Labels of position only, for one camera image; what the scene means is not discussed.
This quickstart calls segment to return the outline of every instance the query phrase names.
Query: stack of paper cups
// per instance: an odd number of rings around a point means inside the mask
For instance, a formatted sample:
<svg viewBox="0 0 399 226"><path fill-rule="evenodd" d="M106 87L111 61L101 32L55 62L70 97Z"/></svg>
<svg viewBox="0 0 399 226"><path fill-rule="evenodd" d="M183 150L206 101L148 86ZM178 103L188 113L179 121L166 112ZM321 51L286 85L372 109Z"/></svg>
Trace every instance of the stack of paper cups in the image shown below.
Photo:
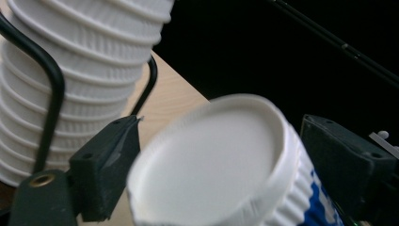
<svg viewBox="0 0 399 226"><path fill-rule="evenodd" d="M170 124L142 150L127 188L136 226L343 225L298 134L253 94Z"/></svg>
<svg viewBox="0 0 399 226"><path fill-rule="evenodd" d="M67 170L69 158L120 117L173 3L8 0L8 20L53 57L65 78L47 169ZM17 186L33 169L52 88L43 68L7 40L1 55L0 180Z"/></svg>

